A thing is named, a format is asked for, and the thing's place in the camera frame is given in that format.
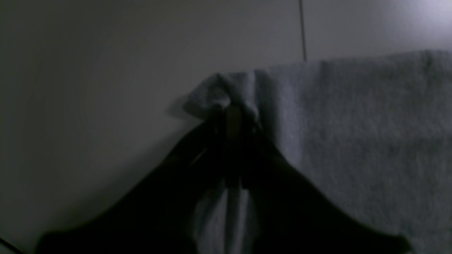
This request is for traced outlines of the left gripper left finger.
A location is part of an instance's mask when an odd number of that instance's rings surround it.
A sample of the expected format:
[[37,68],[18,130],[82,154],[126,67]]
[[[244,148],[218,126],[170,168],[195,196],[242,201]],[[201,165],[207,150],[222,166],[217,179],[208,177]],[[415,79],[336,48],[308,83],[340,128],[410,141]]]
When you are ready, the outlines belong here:
[[40,238],[37,254],[197,254],[190,223],[197,203],[221,180],[215,169],[220,117],[185,135],[163,162],[108,211]]

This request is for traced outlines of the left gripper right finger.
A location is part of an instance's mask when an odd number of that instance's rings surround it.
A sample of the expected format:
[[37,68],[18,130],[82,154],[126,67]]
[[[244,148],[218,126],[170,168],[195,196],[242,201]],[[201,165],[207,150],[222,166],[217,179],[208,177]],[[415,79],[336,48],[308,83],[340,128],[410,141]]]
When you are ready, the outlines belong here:
[[297,172],[249,113],[240,110],[245,165],[260,231],[253,254],[408,254],[402,235],[383,233],[353,219]]

